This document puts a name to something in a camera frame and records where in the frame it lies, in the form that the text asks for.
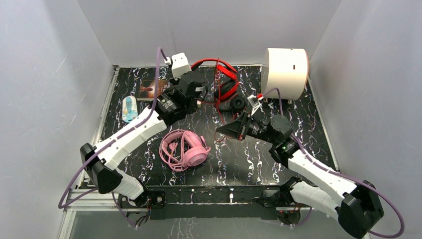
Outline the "black on-ear headphones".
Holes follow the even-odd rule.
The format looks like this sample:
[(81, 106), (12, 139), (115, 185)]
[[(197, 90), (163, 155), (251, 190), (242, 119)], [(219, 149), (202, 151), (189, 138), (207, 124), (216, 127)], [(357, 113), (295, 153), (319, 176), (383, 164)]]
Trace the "black on-ear headphones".
[(234, 96), (230, 100), (227, 108), (217, 107), (217, 109), (220, 112), (233, 112), (233, 113), (241, 112), (245, 108), (246, 108), (246, 100), (244, 97), (240, 95)]

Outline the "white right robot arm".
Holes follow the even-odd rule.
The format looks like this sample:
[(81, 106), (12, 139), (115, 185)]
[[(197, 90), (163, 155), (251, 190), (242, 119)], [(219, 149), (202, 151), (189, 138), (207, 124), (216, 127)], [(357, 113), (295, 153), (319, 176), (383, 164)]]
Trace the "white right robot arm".
[(236, 120), (218, 127), (216, 132), (238, 140), (250, 136), (270, 143), (270, 155), (277, 163), (313, 183), (311, 186), (293, 177), (271, 196), (272, 201), (281, 200), (286, 206), (297, 202), (324, 212), (356, 239), (365, 237), (384, 216), (379, 196), (371, 190), (372, 184), (342, 178), (310, 156), (293, 136), (290, 121), (285, 116), (274, 115), (265, 123), (243, 112)]

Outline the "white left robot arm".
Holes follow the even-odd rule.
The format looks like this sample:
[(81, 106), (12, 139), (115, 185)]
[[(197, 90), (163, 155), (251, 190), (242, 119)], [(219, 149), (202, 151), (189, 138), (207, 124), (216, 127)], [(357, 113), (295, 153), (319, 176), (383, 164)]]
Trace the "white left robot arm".
[(96, 145), (81, 146), (83, 169), (99, 193), (121, 194), (136, 207), (148, 203), (145, 185), (120, 170), (120, 163), (148, 139), (194, 113), (198, 98), (207, 88), (205, 77), (195, 71), (170, 82), (172, 85), (163, 93), (154, 90), (150, 105), (118, 132)]

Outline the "pink over-ear headphones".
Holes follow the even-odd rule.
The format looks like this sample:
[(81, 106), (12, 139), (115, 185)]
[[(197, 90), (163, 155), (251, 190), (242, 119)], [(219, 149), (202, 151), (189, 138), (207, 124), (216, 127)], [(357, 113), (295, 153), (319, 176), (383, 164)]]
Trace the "pink over-ear headphones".
[(159, 155), (173, 171), (183, 172), (202, 164), (210, 150), (203, 136), (193, 131), (176, 129), (162, 138)]

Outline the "red and black headphones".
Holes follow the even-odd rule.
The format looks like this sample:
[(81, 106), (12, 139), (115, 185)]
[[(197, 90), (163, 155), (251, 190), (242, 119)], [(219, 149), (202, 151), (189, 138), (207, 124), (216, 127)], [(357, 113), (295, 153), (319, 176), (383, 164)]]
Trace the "red and black headphones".
[(214, 92), (213, 101), (207, 101), (204, 97), (199, 99), (200, 103), (219, 105), (236, 95), (239, 81), (237, 70), (220, 58), (203, 58), (191, 65), (191, 70), (195, 71), (205, 62), (215, 62), (214, 66)]

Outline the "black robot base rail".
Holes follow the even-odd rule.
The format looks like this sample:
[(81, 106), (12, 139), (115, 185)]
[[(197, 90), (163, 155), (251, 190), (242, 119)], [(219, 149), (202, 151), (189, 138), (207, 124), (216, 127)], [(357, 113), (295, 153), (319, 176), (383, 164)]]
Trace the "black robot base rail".
[(295, 224), (309, 207), (286, 202), (278, 185), (249, 186), (150, 186), (140, 202), (118, 196), (117, 203), (129, 213), (149, 212), (150, 219), (259, 218)]

